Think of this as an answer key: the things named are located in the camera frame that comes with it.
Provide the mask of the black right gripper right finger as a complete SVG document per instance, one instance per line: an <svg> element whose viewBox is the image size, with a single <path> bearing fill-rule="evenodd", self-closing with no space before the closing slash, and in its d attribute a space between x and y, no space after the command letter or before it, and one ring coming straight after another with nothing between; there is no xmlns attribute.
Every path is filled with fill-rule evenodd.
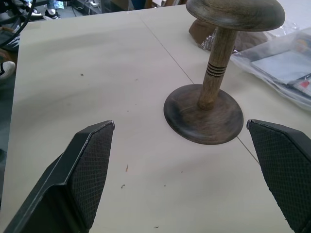
<svg viewBox="0 0 311 233"><path fill-rule="evenodd" d="M264 180L294 233L311 233L311 139L303 132L250 119L246 127Z"/></svg>

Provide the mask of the dark wooden hat stand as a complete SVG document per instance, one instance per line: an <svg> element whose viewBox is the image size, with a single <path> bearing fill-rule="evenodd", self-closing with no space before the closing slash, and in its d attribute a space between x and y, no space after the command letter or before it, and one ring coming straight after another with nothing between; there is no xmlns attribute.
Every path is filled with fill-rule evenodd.
<svg viewBox="0 0 311 233"><path fill-rule="evenodd" d="M264 32L283 25L278 0L188 0L187 11L216 27L202 84L174 90L165 100L164 117L183 138L204 145L223 144L243 128L238 103L220 89L238 32Z"/></svg>

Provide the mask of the white shoe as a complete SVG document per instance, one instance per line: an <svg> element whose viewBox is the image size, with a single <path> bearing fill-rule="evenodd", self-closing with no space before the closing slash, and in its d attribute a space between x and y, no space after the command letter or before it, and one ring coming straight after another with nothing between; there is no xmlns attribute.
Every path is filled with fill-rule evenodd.
<svg viewBox="0 0 311 233"><path fill-rule="evenodd" d="M0 82L7 80L15 72L16 64L12 61L0 63Z"/></svg>

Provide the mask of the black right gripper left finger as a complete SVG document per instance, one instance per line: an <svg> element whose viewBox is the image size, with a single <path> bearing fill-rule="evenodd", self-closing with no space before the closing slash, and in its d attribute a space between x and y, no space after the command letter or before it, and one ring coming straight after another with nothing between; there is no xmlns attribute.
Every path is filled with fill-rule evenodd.
<svg viewBox="0 0 311 233"><path fill-rule="evenodd" d="M105 186L114 129L107 120L77 132L3 233L89 233Z"/></svg>

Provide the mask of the clear plastic bag with papers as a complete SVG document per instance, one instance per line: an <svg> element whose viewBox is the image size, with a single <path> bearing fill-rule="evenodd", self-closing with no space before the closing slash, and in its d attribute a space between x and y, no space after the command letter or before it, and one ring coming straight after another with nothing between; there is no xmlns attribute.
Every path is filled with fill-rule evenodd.
<svg viewBox="0 0 311 233"><path fill-rule="evenodd" d="M311 27L235 53L230 60L311 112Z"/></svg>

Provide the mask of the crinkled clear plastic wrap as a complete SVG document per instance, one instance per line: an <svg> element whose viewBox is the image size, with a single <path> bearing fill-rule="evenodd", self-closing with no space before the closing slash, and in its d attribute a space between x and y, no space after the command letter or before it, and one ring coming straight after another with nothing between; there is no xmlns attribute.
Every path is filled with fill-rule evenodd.
<svg viewBox="0 0 311 233"><path fill-rule="evenodd" d="M203 50L207 50L207 51L211 51L212 50L212 46L213 46L213 41L215 38L215 34L217 32L217 29L215 28L212 32L210 32L206 38L204 39L204 41L201 43L201 48Z"/></svg>

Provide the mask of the brown hat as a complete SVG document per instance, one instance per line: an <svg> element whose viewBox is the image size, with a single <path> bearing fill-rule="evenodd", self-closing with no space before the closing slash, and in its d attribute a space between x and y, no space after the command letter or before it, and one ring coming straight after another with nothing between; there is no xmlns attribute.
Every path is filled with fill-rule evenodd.
<svg viewBox="0 0 311 233"><path fill-rule="evenodd" d="M189 33L193 40L201 48L201 43L206 36L212 32L216 26L196 19L189 28ZM238 32L233 53L250 49L268 41L268 37L263 32Z"/></svg>

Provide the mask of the black and white sneaker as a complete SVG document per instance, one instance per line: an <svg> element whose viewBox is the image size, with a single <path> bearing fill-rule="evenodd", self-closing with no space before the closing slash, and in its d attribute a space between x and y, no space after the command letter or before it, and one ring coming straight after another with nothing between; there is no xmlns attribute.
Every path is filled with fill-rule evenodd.
<svg viewBox="0 0 311 233"><path fill-rule="evenodd" d="M61 17L55 9L47 9L43 15L43 18L45 20L56 20L60 19Z"/></svg>

